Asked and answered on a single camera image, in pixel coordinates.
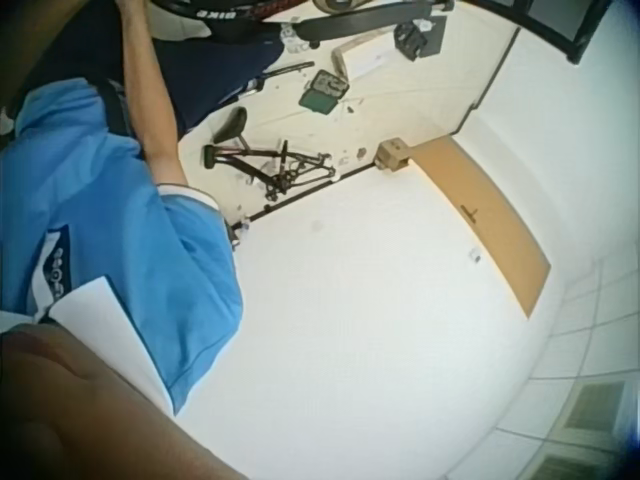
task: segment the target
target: dark pants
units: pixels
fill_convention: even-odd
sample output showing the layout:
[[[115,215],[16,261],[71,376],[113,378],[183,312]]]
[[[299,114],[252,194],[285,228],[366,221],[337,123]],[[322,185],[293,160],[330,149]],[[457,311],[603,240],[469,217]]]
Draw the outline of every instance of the dark pants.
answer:
[[[153,41],[182,137],[282,54],[281,42],[217,44],[207,38]],[[91,0],[64,28],[26,83],[90,71],[124,82],[122,28],[113,0]]]

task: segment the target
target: blue shirt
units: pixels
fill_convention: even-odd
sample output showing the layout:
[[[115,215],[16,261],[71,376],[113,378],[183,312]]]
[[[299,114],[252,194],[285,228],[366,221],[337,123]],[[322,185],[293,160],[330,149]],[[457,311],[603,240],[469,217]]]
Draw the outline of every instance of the blue shirt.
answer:
[[[242,299],[215,202],[156,186],[84,80],[31,92],[0,156],[2,308],[35,315],[106,277],[173,410],[236,332]]]

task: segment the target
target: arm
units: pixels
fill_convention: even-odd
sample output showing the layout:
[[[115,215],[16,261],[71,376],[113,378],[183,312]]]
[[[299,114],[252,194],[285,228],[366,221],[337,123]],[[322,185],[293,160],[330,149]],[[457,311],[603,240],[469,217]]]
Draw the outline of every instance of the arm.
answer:
[[[7,106],[47,47],[87,0],[24,0],[0,28],[0,107]]]
[[[178,132],[160,72],[145,0],[117,0],[122,15],[124,83],[131,121],[156,184],[187,185],[178,158]]]
[[[24,442],[7,444],[13,458],[0,448],[0,468],[28,460],[43,470],[29,478],[247,480],[62,327],[17,327],[0,348],[0,426],[10,427],[0,446],[9,433]]]

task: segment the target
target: bicycle saddle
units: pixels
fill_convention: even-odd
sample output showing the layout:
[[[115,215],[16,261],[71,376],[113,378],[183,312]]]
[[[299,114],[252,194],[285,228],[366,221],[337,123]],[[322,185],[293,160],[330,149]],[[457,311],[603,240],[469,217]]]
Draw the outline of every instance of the bicycle saddle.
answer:
[[[247,125],[247,109],[236,107],[227,118],[225,124],[213,136],[213,143],[223,143],[232,138],[238,138]]]

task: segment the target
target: cardboard box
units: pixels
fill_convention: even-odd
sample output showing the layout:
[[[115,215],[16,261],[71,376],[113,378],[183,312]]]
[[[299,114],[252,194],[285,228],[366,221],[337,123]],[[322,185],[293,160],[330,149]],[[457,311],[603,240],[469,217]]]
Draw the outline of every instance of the cardboard box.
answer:
[[[397,172],[409,164],[411,149],[401,138],[385,140],[378,146],[375,164],[378,168]]]
[[[338,76],[349,82],[384,65],[396,53],[393,28],[360,35],[331,52]]]

